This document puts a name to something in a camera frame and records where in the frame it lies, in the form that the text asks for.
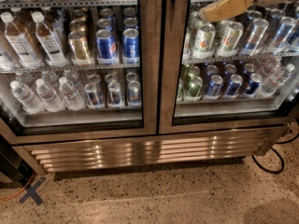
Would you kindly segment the green soda can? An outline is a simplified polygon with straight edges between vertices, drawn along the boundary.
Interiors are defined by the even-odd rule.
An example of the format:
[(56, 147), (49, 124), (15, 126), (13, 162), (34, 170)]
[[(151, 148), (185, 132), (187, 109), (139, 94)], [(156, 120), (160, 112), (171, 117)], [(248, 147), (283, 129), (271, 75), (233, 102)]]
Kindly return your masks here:
[(184, 91), (184, 99), (186, 101), (197, 101), (201, 98), (201, 89), (203, 80), (200, 77), (192, 77), (187, 83)]

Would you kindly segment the blue pepsi can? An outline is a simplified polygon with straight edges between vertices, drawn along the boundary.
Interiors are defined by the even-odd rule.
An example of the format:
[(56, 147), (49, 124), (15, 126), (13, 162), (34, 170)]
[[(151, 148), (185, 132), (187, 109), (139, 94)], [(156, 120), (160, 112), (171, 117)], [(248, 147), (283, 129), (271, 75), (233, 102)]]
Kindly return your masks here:
[(139, 60), (139, 32), (135, 28), (123, 31), (122, 36), (123, 57), (128, 63), (137, 63)]
[(98, 60), (102, 64), (114, 64), (118, 58), (117, 45), (113, 34), (108, 29), (96, 33)]

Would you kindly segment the red bull can left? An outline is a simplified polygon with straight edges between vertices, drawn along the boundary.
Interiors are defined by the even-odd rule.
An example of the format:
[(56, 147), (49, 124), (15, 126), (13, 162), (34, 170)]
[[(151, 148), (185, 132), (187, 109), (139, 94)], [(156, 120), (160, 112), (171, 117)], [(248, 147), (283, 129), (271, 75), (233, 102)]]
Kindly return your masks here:
[(103, 93), (95, 83), (86, 84), (84, 90), (87, 97), (87, 107), (96, 109), (105, 106)]

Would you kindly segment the blue pepsi can left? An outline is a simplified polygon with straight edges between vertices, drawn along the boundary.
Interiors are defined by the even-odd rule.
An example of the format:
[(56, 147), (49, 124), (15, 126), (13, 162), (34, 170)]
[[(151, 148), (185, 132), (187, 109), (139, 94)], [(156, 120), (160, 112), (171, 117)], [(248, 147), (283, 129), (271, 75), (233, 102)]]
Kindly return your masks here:
[(102, 64), (114, 64), (118, 58), (117, 45), (113, 34), (108, 29), (96, 33), (98, 60)]

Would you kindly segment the glass fridge door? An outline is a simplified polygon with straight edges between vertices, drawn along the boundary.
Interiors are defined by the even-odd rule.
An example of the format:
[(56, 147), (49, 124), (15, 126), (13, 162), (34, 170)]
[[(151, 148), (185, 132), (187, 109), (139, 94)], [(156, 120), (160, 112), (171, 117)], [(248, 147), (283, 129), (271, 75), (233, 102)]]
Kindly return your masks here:
[[(282, 125), (297, 117), (298, 106), (298, 0), (287, 0), (269, 7), (252, 5), (245, 13), (228, 20), (210, 22), (216, 31), (213, 51), (203, 59), (194, 58), (192, 49), (197, 29), (202, 21), (198, 11), (218, 0), (165, 0), (164, 56), (162, 72), (162, 98), (160, 114), (161, 133), (191, 133), (240, 127)], [(269, 53), (265, 41), (277, 28), (282, 17), (292, 17), (296, 24), (285, 41), (281, 52)], [(262, 41), (252, 55), (241, 53), (242, 44), (255, 19), (269, 22)], [(229, 57), (216, 55), (221, 35), (231, 21), (243, 25), (243, 35), (237, 52)], [(262, 97), (260, 88), (253, 96), (243, 94), (245, 83), (252, 73), (262, 76), (262, 83), (281, 66), (295, 66), (291, 77), (270, 97)], [(235, 97), (226, 97), (225, 88), (231, 75), (240, 75), (243, 83)], [(218, 99), (206, 99), (205, 91), (210, 78), (223, 78)], [(201, 98), (186, 101), (184, 91), (192, 77), (203, 80)]]
[[(70, 140), (142, 136), (156, 131), (157, 78), (161, 34), (162, 0), (0, 0), (0, 12), (9, 12), (31, 33), (42, 54), (43, 65), (37, 69), (24, 67), (5, 37), (1, 19), (0, 78), (1, 134), (14, 146), (34, 145)], [(47, 54), (36, 37), (32, 13), (39, 11), (53, 25), (66, 51), (67, 66), (47, 63)], [(123, 57), (123, 31), (135, 28), (139, 32), (139, 60), (128, 63)], [(96, 33), (108, 29), (114, 36), (118, 58), (114, 64), (98, 60)], [(94, 65), (74, 65), (68, 44), (71, 32), (84, 32), (88, 38)], [(59, 90), (59, 78), (71, 80), (84, 107), (70, 110)], [(64, 101), (64, 110), (36, 114), (27, 113), (12, 95), (10, 83), (26, 84), (41, 100), (36, 81), (48, 81)], [(121, 85), (124, 106), (108, 105), (108, 84)], [(141, 105), (128, 105), (128, 84), (138, 81)], [(102, 108), (87, 107), (84, 87), (95, 83), (103, 93)]]

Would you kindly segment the red bull can right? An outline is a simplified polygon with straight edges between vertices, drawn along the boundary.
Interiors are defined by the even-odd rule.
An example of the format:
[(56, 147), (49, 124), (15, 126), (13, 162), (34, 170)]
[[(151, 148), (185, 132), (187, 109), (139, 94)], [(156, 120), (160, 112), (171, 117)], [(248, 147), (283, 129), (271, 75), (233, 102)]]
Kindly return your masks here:
[(131, 81), (128, 84), (128, 105), (140, 106), (141, 105), (141, 90), (138, 81)]

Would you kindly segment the blue pepsi can right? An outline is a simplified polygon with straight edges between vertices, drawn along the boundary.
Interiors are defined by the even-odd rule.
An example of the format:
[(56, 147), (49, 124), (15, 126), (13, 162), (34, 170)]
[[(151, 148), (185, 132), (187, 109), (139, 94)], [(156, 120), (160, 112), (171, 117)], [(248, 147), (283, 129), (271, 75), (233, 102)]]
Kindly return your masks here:
[(123, 31), (122, 36), (123, 57), (128, 63), (137, 63), (139, 60), (139, 32), (135, 28)]

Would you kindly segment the white 7up can right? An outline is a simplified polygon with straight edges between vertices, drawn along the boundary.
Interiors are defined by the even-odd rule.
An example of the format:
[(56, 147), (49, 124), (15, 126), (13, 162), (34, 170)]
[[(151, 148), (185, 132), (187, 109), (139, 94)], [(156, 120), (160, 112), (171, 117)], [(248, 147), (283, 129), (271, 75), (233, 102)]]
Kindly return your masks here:
[(237, 44), (243, 35), (243, 25), (237, 21), (231, 21), (225, 26), (221, 41), (218, 45), (216, 55), (221, 57), (229, 57), (237, 52)]

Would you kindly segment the blue tape cross marker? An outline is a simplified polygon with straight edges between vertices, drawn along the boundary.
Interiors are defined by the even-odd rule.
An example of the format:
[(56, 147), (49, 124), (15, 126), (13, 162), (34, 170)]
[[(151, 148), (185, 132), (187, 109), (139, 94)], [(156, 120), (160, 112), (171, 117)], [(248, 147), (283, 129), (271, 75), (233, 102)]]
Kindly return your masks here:
[(33, 185), (30, 185), (28, 188), (26, 188), (26, 193), (19, 199), (19, 203), (24, 204), (29, 198), (31, 198), (36, 205), (41, 205), (43, 200), (36, 190), (43, 184), (45, 180), (46, 178), (42, 176)]

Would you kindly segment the blue can lower left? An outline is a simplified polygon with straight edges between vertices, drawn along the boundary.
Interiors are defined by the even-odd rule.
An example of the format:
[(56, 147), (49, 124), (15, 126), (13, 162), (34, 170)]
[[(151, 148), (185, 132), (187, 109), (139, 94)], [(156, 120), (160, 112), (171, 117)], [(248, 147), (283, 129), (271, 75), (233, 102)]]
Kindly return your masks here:
[(218, 99), (221, 94), (221, 88), (223, 85), (223, 78), (219, 75), (213, 75), (207, 85), (205, 91), (206, 99)]

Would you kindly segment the tea bottle white cap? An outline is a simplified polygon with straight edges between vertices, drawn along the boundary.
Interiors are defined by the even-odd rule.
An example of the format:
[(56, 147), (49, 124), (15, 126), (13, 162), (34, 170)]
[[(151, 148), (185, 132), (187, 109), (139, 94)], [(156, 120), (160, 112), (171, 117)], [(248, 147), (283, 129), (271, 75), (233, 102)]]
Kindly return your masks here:
[(32, 18), (36, 23), (36, 37), (47, 54), (47, 63), (55, 67), (67, 66), (65, 47), (53, 25), (39, 11), (33, 12)]
[(43, 65), (42, 54), (26, 26), (16, 21), (9, 12), (2, 13), (1, 19), (5, 24), (5, 37), (21, 64), (28, 69), (40, 68)]

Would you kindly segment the water bottle middle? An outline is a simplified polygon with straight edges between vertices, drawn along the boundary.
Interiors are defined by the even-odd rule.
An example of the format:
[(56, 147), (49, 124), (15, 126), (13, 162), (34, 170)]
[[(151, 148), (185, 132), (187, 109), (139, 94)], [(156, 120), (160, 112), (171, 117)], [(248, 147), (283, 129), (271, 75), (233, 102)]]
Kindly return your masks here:
[(36, 81), (36, 91), (44, 102), (47, 111), (58, 112), (64, 110), (64, 101), (48, 81), (39, 78)]

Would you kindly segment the water bottle right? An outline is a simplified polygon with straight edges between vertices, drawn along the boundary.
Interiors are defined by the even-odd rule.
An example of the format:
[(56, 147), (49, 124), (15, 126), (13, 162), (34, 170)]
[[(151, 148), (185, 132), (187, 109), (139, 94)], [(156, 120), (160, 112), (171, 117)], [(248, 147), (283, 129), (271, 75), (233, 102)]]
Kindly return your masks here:
[(59, 83), (59, 90), (65, 99), (67, 108), (74, 111), (82, 109), (84, 107), (83, 98), (75, 84), (66, 77), (60, 77)]

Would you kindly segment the silver blue energy can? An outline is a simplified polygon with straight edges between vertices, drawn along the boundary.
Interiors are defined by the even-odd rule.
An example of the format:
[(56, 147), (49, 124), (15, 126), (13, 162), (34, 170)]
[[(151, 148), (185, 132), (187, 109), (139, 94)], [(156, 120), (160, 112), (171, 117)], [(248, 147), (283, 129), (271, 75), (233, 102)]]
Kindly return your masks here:
[(242, 44), (241, 53), (243, 55), (252, 55), (262, 41), (263, 35), (268, 28), (269, 22), (265, 19), (255, 19), (246, 34)]

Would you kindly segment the water bottle left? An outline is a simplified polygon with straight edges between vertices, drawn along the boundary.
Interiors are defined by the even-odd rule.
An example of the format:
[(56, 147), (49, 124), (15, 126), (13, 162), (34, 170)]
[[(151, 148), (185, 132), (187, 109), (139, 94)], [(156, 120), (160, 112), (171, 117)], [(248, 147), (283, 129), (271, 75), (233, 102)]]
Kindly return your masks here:
[(45, 106), (36, 94), (24, 83), (12, 81), (10, 83), (12, 95), (23, 105), (23, 109), (30, 114), (43, 112)]

